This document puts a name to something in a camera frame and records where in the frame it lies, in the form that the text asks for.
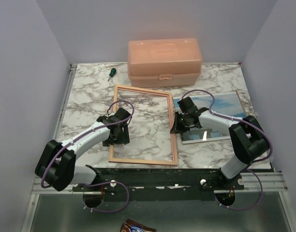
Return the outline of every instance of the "white wall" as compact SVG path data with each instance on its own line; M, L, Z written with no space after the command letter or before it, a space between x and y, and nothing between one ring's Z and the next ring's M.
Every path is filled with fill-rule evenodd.
M0 232L20 231L69 73L35 0L0 0Z
M278 0L242 70L296 210L296 0Z
M130 40L196 37L205 62L240 62L276 0L37 0L71 63L127 61Z

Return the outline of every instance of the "wooden picture frame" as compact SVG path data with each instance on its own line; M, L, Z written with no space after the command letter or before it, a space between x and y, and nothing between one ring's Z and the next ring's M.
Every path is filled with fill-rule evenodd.
M170 128L174 124L174 108L173 108L173 98L172 94L169 92L145 89L145 88L137 88L132 86L123 86L123 85L115 85L115 93L114 93L114 102L118 100L118 90L124 90L135 93L146 93L154 96L162 96L167 97L167 106L168 106L168 115L169 115L169 124ZM113 111L117 111L117 104L113 106ZM171 147L172 147L172 161L162 161L162 160L145 160L145 159L125 159L125 158L115 158L114 157L114 145L110 145L109 147L109 162L118 162L118 163L139 163L139 164L155 164L155 165L178 165L178 154L177 154L177 142L176 135L170 134L171 137Z

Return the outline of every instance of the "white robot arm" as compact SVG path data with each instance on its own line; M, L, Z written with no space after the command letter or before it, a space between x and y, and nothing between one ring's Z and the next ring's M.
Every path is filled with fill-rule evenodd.
M51 140L45 146L35 174L57 191L69 184L91 184L97 177L97 171L90 166L77 166L76 160L100 142L103 146L128 144L128 120L133 113L134 108L132 114L119 108L112 116L98 117L97 122L70 139L60 143Z
M245 118L228 119L230 116L212 114L208 108L198 109L190 97L178 101L182 112L175 113L175 122L171 133L184 133L190 128L210 128L231 136L234 155L223 165L218 173L220 183L230 181L241 171L251 165L260 155L269 149L269 144L265 140L261 126L253 116Z

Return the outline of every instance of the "marble surface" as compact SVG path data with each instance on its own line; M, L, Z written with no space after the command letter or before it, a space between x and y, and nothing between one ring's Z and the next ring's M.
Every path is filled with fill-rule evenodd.
M117 74L107 81L112 68L117 69ZM98 116L106 114L108 106L113 102L115 84L131 85L126 63L78 65L59 132L60 141L78 134L95 122ZM211 93L237 91L246 113L254 115L238 64L204 64L202 74L195 86L155 89L170 91L173 97L180 97L186 91L195 88L205 89ZM118 99L131 101L135 106L135 114L129 125L131 142L128 145L116 145L115 157L171 160L170 125L166 98L120 91ZM180 136L177 135L177 148L178 166L109 163L109 148L102 147L101 143L82 155L77 164L112 168L219 168L234 154L230 140L183 145ZM269 169L270 164L265 160L254 164L252 168Z

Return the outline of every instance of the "plastic storage box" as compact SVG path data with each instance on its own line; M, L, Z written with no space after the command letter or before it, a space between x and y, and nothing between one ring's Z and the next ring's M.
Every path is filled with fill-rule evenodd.
M194 85L202 63L193 38L129 42L128 76L134 87Z

